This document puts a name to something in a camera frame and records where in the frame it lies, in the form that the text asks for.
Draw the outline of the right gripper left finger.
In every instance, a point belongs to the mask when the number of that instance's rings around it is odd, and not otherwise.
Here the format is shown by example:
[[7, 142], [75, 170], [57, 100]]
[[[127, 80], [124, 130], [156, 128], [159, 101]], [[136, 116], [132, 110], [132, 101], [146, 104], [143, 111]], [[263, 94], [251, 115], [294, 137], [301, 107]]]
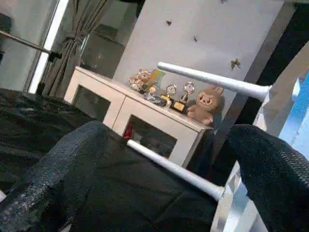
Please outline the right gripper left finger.
[[91, 121], [62, 137], [0, 203], [0, 230], [57, 232], [84, 204], [108, 131]]

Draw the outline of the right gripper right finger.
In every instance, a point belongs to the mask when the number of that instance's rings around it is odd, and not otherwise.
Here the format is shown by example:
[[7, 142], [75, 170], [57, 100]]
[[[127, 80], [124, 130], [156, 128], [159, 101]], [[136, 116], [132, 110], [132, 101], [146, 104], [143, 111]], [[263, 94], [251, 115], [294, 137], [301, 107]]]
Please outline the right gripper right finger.
[[232, 126], [226, 141], [267, 230], [307, 232], [308, 160], [285, 141], [253, 125]]

